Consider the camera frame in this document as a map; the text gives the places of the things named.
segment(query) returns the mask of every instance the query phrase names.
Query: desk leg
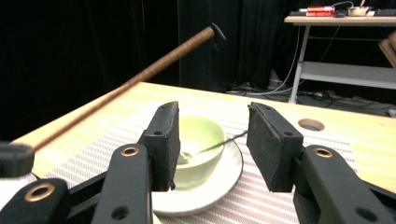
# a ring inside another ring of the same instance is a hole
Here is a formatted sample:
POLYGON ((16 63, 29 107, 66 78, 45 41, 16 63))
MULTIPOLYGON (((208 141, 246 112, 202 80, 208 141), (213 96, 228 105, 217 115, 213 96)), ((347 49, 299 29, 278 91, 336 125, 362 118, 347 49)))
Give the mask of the desk leg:
POLYGON ((297 90, 300 83, 301 71, 303 70, 304 55, 306 49, 306 42, 308 40, 310 25, 305 26, 303 44, 301 45, 300 58, 298 59, 296 75, 294 77, 293 88, 291 89, 291 96, 289 98, 289 103, 295 104, 297 98, 297 90))

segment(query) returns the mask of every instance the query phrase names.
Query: green bowl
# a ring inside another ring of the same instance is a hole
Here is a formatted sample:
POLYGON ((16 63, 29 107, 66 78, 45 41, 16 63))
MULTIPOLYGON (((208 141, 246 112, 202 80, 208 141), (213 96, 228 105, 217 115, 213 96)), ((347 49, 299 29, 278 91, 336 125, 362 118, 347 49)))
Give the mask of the green bowl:
POLYGON ((222 126, 215 120, 203 116, 180 116, 180 151, 195 154, 188 163, 178 164, 175 173, 177 189, 188 189, 203 184, 218 164, 224 145, 198 153, 213 147, 227 139, 222 126))

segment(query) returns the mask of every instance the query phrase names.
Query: wooden rod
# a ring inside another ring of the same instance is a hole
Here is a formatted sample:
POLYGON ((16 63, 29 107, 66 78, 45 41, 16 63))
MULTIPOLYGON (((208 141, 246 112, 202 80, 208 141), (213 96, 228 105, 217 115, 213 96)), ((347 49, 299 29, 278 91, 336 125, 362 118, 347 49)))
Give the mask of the wooden rod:
POLYGON ((88 110, 84 111, 82 114, 78 115, 76 118, 70 120, 70 122, 66 123, 63 127, 58 129, 56 132, 50 134, 48 137, 43 139, 42 141, 38 142, 37 145, 33 146, 33 151, 37 151, 46 144, 53 141, 55 138, 59 137, 61 134, 67 132, 69 129, 74 127, 76 124, 83 121, 85 118, 90 116, 91 114, 95 113, 121 94, 125 93, 129 89, 131 89, 134 85, 141 81, 147 81, 150 78, 154 77, 158 73, 160 73, 164 68, 168 67, 172 63, 176 62, 189 52, 193 51, 194 49, 201 46, 207 40, 215 35, 214 30, 212 27, 208 26, 203 31, 198 33, 197 35, 193 36, 192 38, 188 39, 186 42, 178 46, 177 48, 170 51, 165 56, 161 57, 157 62, 153 63, 139 74, 135 75, 127 82, 122 84, 120 87, 116 88, 114 91, 108 94, 108 96, 100 101, 98 104, 90 107, 88 110))

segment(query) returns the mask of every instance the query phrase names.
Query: placemat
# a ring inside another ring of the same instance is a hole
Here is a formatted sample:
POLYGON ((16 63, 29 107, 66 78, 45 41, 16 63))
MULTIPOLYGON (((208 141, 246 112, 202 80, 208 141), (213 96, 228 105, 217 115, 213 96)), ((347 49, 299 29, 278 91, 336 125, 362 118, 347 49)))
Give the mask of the placemat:
MULTIPOLYGON (((159 102, 148 103, 138 113, 120 123, 104 136, 83 148, 68 162, 47 174, 46 178, 62 178, 68 187, 101 174, 107 169, 115 149, 125 144, 135 143, 141 133, 148 127, 159 102)), ((248 128, 248 120, 213 114, 208 111, 194 111, 180 107, 180 115, 198 113, 217 120, 229 137, 237 135, 248 128)), ((340 136, 323 136, 320 133, 303 131, 304 145, 323 145, 337 150, 346 162, 357 172, 351 146, 347 139, 340 136)), ((248 147, 246 136, 235 139, 243 159, 243 173, 222 200, 210 209, 188 217, 159 217, 163 224, 170 223, 298 223, 291 193, 269 192, 259 169, 254 163, 248 147)))

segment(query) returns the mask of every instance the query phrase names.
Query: white plate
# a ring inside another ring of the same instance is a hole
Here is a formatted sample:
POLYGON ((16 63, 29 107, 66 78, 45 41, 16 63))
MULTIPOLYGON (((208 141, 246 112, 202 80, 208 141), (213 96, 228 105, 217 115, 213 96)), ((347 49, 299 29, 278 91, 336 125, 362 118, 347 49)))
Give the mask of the white plate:
POLYGON ((221 159, 209 179, 191 189, 152 192, 153 211, 158 216, 184 217, 205 211, 224 197, 242 174, 243 159, 234 141, 225 145, 221 159))

